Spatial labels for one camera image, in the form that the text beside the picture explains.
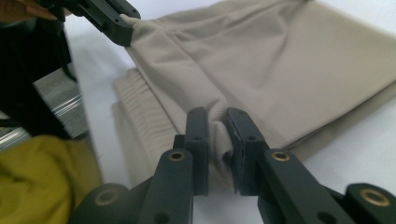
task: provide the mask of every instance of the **yellow fabric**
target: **yellow fabric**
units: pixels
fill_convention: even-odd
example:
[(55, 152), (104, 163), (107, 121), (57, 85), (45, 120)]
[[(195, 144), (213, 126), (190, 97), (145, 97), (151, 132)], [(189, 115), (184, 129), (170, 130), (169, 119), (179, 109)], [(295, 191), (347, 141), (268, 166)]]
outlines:
[(0, 153), (0, 223), (67, 223), (99, 184), (85, 144), (35, 137)]

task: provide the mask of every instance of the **beige cloth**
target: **beige cloth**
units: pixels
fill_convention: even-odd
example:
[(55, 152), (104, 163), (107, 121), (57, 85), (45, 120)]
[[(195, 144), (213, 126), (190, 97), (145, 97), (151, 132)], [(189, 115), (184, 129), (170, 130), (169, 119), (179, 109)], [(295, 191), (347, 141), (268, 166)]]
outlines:
[[(127, 50), (138, 72), (116, 84), (119, 111), (136, 139), (150, 139), (139, 151), (151, 164), (160, 153), (150, 151), (169, 149), (197, 106), (208, 111), (213, 162), (225, 175), (227, 106), (246, 110), (270, 147), (286, 147), (396, 79), (394, 39), (314, 1), (226, 1), (154, 21), (125, 20), (134, 26)], [(134, 78), (150, 101), (125, 85)], [(145, 109), (151, 103), (159, 117)], [(144, 115), (133, 116), (138, 110)], [(163, 119), (167, 128), (152, 125)]]

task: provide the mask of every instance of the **folded cloth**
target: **folded cloth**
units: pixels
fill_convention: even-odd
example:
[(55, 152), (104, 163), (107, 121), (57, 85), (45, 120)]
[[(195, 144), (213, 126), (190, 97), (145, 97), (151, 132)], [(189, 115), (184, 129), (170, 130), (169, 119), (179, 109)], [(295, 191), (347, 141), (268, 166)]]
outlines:
[(146, 104), (132, 94), (136, 85), (126, 84), (137, 78), (169, 122), (166, 130), (147, 125), (139, 134), (154, 145), (139, 150), (149, 156), (160, 138), (170, 143), (184, 133), (186, 113), (204, 106), (212, 161), (224, 176), (222, 158), (232, 151), (227, 106), (246, 110), (270, 147), (287, 147), (396, 80), (393, 38), (314, 1), (226, 1), (153, 21), (123, 18), (134, 26), (127, 50), (138, 72), (116, 84), (121, 110), (136, 133), (159, 118), (147, 110), (135, 117), (136, 108), (128, 107)]
[(100, 184), (83, 143), (38, 136), (0, 153), (0, 223), (67, 223)]

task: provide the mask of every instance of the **garment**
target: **garment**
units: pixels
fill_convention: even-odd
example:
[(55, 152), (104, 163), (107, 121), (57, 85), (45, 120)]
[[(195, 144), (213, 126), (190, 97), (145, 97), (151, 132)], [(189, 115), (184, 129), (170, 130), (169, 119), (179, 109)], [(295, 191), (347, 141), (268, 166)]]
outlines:
[[(226, 1), (153, 21), (124, 19), (134, 26), (127, 50), (138, 71), (116, 82), (118, 111), (140, 142), (134, 150), (152, 164), (159, 157), (150, 152), (169, 149), (197, 106), (208, 113), (211, 158), (227, 178), (227, 106), (246, 110), (270, 147), (290, 147), (396, 80), (393, 38), (314, 1)], [(142, 80), (166, 131), (152, 128), (159, 118), (152, 111), (133, 116), (147, 95), (133, 95), (128, 79)], [(168, 147), (159, 149), (163, 139)]]
[(100, 176), (83, 143), (38, 136), (0, 153), (0, 223), (67, 223)]

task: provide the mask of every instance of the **table surface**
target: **table surface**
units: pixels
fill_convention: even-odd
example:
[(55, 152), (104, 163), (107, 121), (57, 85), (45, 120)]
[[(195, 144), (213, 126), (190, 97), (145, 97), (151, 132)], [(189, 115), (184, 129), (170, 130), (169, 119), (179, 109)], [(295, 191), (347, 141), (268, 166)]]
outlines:
[[(210, 6), (217, 0), (129, 1), (142, 19)], [(396, 37), (394, 0), (321, 0), (348, 16)], [(113, 82), (134, 67), (123, 47), (114, 45), (87, 20), (69, 16), (65, 24), (93, 146), (105, 182), (131, 182), (120, 149), (111, 106), (118, 99)], [(381, 106), (323, 149), (304, 153), (304, 165), (318, 181), (344, 192), (350, 183), (368, 182), (396, 195), (396, 99)], [(262, 223), (255, 197), (218, 190), (194, 199), (194, 223)]]

